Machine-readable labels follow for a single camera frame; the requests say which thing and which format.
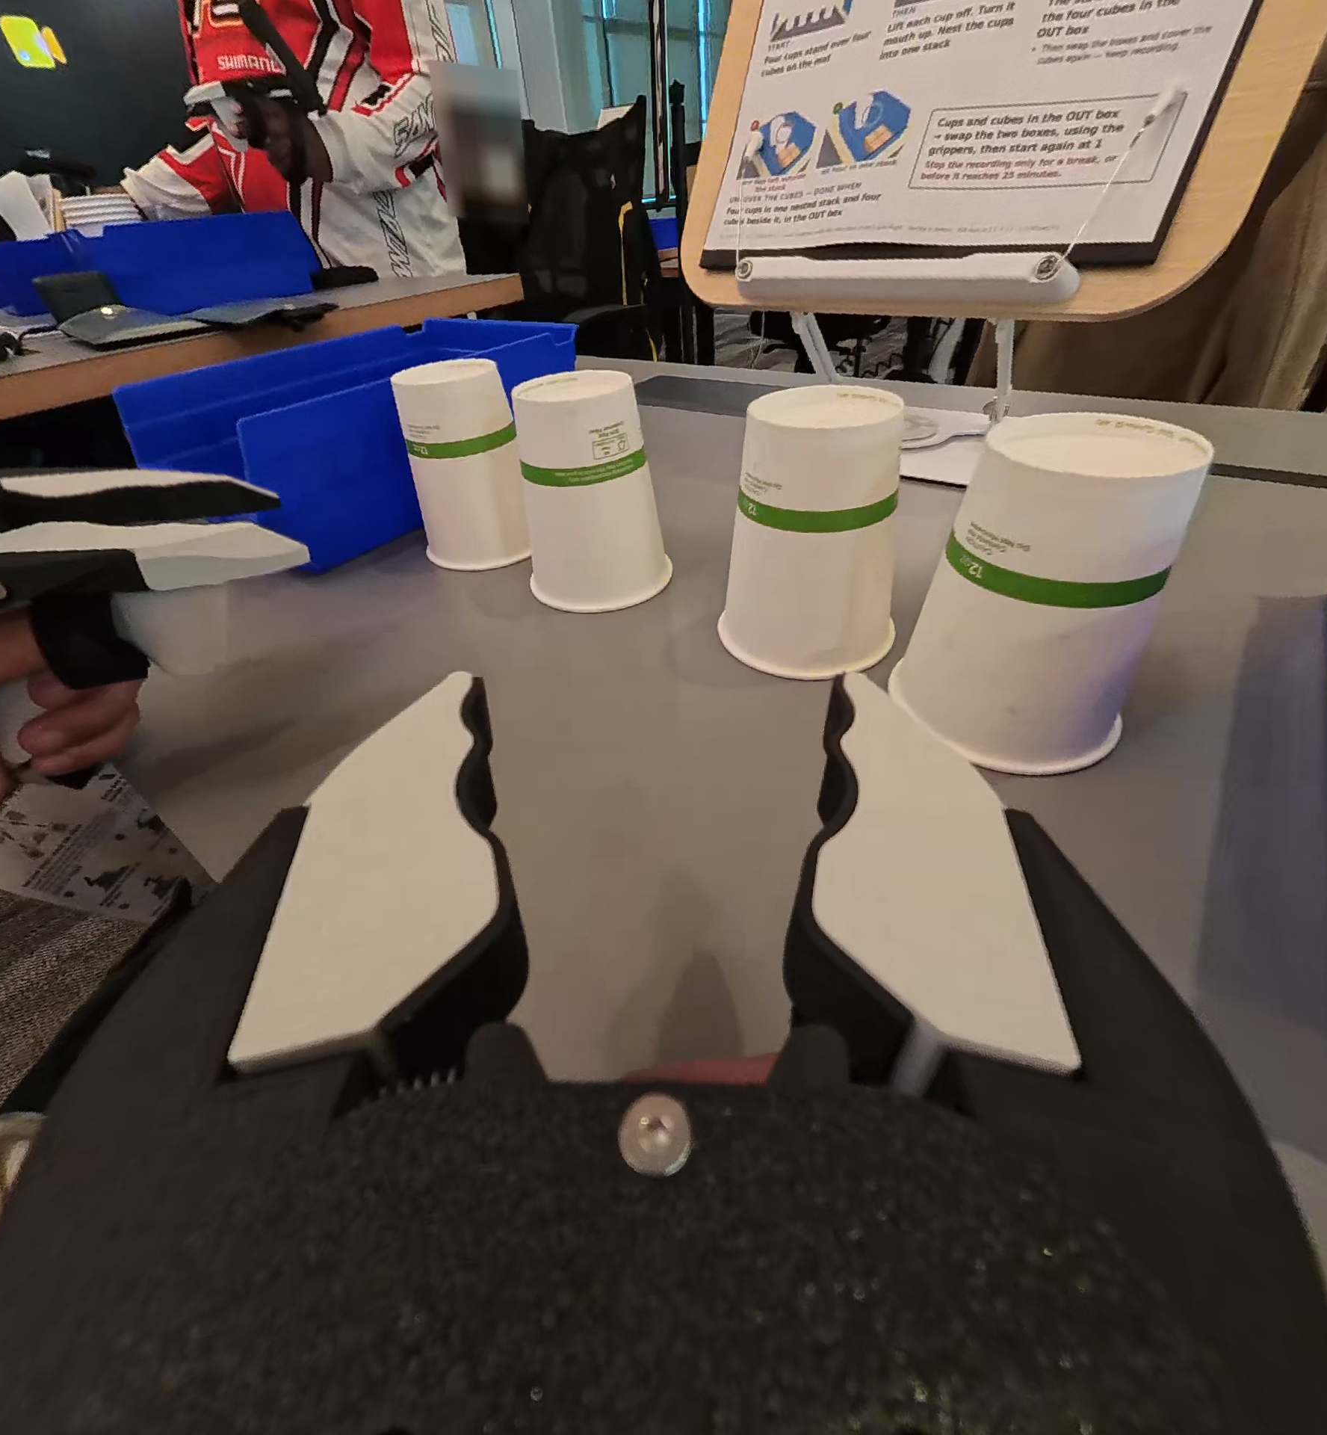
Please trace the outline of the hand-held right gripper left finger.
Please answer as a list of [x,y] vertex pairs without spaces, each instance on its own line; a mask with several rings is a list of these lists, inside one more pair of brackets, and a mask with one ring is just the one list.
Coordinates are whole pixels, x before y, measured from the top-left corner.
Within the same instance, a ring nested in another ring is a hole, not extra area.
[[354,1060],[381,1086],[463,1074],[529,973],[493,834],[484,680],[453,671],[285,809],[225,879],[248,989],[235,1077]]

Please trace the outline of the black office chair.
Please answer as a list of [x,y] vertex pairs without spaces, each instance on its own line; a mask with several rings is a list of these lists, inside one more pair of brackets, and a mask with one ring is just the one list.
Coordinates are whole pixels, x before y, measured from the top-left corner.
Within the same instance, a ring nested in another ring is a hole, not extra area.
[[673,306],[644,207],[648,106],[577,134],[523,121],[529,222],[514,255],[521,320],[574,325],[574,350],[665,358]]

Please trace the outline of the printed floor sheet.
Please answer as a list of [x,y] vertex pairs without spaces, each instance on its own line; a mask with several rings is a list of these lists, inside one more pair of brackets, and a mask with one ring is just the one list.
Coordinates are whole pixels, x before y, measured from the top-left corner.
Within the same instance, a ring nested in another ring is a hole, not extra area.
[[148,925],[178,885],[209,874],[116,767],[85,786],[21,785],[0,806],[0,890],[78,914]]

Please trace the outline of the wood-edged desk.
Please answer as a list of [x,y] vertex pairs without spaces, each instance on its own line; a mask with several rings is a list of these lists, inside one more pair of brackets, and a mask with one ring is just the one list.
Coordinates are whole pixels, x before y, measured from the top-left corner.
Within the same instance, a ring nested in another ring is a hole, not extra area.
[[178,371],[390,325],[414,328],[430,317],[469,315],[521,298],[523,287],[516,274],[390,278],[335,291],[332,295],[333,309],[302,329],[258,325],[230,332],[191,332],[120,348],[88,348],[53,329],[28,333],[24,354],[13,354],[0,362],[0,419],[107,399],[118,386],[150,382]]

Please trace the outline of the blue plastic bin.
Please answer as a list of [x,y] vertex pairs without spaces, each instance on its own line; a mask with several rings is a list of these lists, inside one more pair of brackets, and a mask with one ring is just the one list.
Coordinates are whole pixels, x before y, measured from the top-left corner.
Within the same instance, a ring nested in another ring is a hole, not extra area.
[[36,278],[72,274],[78,255],[66,235],[30,242],[0,242],[0,313],[15,317],[48,315],[35,289]]
[[110,223],[65,242],[80,269],[107,278],[124,306],[159,315],[313,295],[320,269],[288,210]]
[[261,528],[326,573],[423,528],[390,377],[439,359],[493,359],[502,384],[574,368],[577,325],[427,319],[276,348],[113,388],[141,469],[214,471],[278,494]]

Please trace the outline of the person's left hand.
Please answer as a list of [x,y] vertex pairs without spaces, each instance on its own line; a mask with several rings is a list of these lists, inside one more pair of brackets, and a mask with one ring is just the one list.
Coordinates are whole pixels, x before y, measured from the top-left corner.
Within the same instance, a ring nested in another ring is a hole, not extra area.
[[[140,682],[118,682],[72,691],[44,667],[30,620],[0,619],[0,684],[26,678],[40,715],[19,731],[30,769],[40,775],[68,775],[124,751],[140,711]],[[0,801],[13,791],[13,774],[0,755]]]

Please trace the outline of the black pouch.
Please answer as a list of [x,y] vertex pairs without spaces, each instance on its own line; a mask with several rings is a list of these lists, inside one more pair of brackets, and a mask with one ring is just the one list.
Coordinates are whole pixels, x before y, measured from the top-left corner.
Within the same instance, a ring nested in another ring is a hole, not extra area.
[[118,299],[103,274],[52,274],[33,278],[36,298],[66,339],[88,348],[120,348],[198,332],[244,332],[283,325],[304,329],[335,309],[323,298],[262,298],[163,315]]

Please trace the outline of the white paper cup green band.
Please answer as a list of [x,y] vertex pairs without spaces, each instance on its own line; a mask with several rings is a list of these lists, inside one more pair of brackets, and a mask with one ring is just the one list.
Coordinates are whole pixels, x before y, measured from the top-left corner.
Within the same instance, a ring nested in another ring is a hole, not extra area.
[[427,557],[484,570],[529,557],[523,475],[508,396],[493,359],[454,358],[390,377]]
[[529,591],[560,612],[617,612],[672,580],[638,395],[624,371],[560,371],[510,391]]
[[1099,411],[982,442],[891,701],[1010,775],[1100,763],[1210,471],[1210,440]]
[[865,386],[781,388],[746,411],[718,636],[737,662],[818,680],[893,645],[905,400]]

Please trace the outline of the printed instruction sheet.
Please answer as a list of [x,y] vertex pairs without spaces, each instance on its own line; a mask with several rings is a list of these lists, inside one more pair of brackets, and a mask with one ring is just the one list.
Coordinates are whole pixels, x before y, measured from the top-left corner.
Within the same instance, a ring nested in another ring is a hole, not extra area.
[[703,263],[1152,263],[1257,2],[762,2]]

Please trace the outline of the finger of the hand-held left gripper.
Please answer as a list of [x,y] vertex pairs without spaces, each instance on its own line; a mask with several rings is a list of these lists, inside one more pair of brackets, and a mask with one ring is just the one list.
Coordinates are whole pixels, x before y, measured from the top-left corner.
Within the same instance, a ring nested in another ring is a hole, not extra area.
[[280,508],[278,494],[232,475],[110,469],[0,475],[1,523],[221,522]]
[[307,546],[249,522],[44,522],[0,534],[0,583],[10,594],[172,593],[307,563]]

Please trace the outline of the large black display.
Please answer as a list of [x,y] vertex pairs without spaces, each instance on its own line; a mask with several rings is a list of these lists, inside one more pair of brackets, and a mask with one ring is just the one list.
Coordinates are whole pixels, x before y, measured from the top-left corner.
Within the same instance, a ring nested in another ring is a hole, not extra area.
[[120,181],[180,136],[178,2],[0,2],[0,174],[52,153]]

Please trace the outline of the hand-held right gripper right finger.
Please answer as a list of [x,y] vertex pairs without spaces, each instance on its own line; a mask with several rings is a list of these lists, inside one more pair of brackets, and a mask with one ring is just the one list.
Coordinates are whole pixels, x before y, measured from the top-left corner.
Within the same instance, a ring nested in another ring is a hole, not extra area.
[[1075,1077],[1080,1040],[1005,806],[862,671],[833,678],[781,981],[852,1083],[923,1097],[951,1053]]

